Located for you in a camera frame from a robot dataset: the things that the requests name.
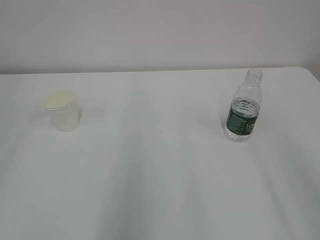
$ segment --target bottle neck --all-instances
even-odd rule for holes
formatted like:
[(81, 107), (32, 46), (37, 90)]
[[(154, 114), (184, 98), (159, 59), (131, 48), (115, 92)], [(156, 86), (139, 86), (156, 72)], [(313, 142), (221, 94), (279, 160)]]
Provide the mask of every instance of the bottle neck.
[(259, 69), (249, 69), (247, 75), (245, 76), (245, 82), (250, 85), (259, 85), (262, 82), (263, 73)]

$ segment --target green bottle label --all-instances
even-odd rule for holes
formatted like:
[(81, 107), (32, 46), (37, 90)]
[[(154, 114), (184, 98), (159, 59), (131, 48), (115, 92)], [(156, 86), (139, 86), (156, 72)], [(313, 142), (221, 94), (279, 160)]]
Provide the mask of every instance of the green bottle label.
[(230, 107), (229, 116), (226, 121), (226, 127), (234, 134), (247, 136), (252, 133), (252, 130), (254, 129), (257, 118), (258, 116), (256, 117), (240, 116), (236, 114)]

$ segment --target white wall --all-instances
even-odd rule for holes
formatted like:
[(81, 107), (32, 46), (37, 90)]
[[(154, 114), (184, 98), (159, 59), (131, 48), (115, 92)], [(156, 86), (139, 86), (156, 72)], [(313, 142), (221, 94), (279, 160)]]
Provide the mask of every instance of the white wall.
[(2, 0), (0, 73), (308, 66), (319, 0)]

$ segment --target plastic bottle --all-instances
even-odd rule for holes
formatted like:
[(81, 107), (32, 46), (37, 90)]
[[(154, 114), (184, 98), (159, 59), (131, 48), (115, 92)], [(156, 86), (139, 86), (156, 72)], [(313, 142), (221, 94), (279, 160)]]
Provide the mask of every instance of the plastic bottle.
[(250, 69), (235, 92), (224, 128), (228, 139), (243, 143), (251, 137), (262, 101), (262, 76), (261, 70)]

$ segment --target paper cup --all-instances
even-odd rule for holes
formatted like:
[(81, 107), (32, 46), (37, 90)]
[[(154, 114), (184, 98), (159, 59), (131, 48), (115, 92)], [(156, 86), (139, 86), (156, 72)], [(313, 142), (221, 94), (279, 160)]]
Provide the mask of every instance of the paper cup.
[(79, 125), (77, 95), (68, 89), (49, 93), (42, 101), (42, 106), (50, 115), (51, 124), (61, 132), (71, 132)]

